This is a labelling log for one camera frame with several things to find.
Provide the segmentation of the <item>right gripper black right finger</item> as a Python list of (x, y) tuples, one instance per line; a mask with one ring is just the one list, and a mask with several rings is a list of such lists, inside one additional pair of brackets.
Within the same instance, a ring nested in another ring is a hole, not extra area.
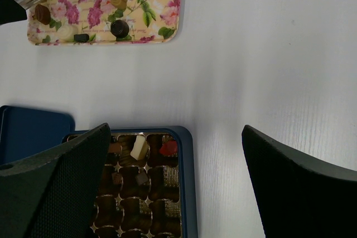
[(356, 237), (356, 171), (249, 125), (242, 145), (266, 237)]

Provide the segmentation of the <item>dark chocolate box with dividers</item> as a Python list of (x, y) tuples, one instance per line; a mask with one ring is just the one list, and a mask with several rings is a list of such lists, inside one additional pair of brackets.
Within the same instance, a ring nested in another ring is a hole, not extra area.
[[(137, 135), (148, 143), (147, 155), (130, 152)], [(178, 151), (163, 156), (169, 140)], [(148, 186), (135, 176), (145, 172)], [(197, 237), (195, 170), (191, 133), (184, 127), (114, 129), (86, 237)]]

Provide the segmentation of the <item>white square chocolate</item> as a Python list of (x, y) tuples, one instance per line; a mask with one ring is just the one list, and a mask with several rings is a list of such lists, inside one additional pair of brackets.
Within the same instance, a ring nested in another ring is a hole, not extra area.
[(136, 140), (133, 145), (133, 149), (130, 152), (131, 157), (133, 157), (135, 160), (143, 160), (148, 151), (148, 143), (146, 141), (145, 136), (143, 135), (137, 135)]

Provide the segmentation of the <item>dark square chocolate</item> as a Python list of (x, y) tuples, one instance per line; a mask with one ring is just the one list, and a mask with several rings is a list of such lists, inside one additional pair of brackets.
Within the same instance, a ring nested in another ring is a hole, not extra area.
[(148, 186), (149, 185), (149, 177), (148, 177), (147, 173), (145, 173), (145, 172), (138, 173), (135, 176), (135, 179), (139, 186)]

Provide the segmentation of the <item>white round chocolate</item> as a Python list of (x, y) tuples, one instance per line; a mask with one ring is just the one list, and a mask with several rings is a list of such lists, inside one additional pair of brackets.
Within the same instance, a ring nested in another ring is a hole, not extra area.
[(76, 34), (78, 34), (78, 28), (74, 25), (63, 25), (57, 31), (59, 40), (65, 42), (73, 42)]

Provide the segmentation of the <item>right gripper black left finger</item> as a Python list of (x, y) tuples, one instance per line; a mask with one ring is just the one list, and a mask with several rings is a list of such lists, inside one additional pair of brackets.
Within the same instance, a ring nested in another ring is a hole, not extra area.
[(104, 123), (1, 165), (1, 237), (85, 237), (110, 139)]

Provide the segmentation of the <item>dark blue box lid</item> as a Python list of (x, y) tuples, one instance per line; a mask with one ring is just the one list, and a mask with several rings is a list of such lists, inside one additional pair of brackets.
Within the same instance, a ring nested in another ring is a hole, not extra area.
[(71, 115), (4, 105), (1, 107), (1, 165), (55, 147), (75, 130)]

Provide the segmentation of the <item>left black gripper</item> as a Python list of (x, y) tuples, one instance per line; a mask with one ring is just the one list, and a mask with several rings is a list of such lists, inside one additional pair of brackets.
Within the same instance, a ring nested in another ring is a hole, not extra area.
[(26, 10), (15, 0), (0, 0), (0, 25), (27, 20)]

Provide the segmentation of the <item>red heart chocolate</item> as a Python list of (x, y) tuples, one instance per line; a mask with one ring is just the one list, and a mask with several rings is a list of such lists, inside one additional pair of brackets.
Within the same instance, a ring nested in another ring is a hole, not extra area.
[(159, 149), (159, 153), (163, 156), (173, 156), (178, 151), (177, 141), (169, 140), (166, 143), (163, 143), (162, 147)]

